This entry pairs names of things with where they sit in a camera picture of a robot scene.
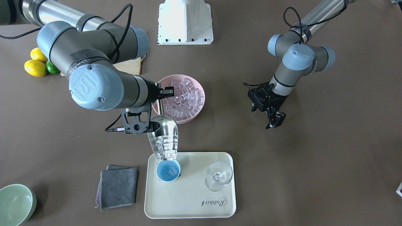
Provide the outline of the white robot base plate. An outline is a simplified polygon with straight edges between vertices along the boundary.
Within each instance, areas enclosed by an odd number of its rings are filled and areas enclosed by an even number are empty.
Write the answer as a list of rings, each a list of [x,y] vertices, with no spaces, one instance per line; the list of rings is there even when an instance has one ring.
[[[213,42],[211,6],[204,0],[165,0],[159,5],[159,45],[209,45]]]

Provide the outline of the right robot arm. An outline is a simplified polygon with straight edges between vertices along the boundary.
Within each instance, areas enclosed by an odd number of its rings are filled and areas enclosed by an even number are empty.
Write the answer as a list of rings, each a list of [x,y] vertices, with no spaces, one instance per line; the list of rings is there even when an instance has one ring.
[[[69,80],[73,100],[95,110],[150,106],[174,96],[148,79],[119,71],[115,63],[146,55],[144,30],[119,26],[56,0],[2,0],[1,25],[34,24],[36,43]]]

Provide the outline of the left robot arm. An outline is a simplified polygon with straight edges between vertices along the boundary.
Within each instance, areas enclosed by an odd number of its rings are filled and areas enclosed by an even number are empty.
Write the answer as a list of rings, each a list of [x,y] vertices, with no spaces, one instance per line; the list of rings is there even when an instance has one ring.
[[[282,61],[272,79],[265,83],[243,83],[248,88],[247,96],[253,103],[252,112],[266,112],[268,124],[266,129],[281,126],[286,114],[280,107],[290,95],[298,81],[306,75],[330,68],[336,59],[330,47],[314,47],[308,44],[329,20],[339,16],[346,10],[350,0],[323,0],[304,18],[300,18],[297,10],[292,10],[298,22],[291,25],[286,34],[276,34],[268,42],[270,54]]]

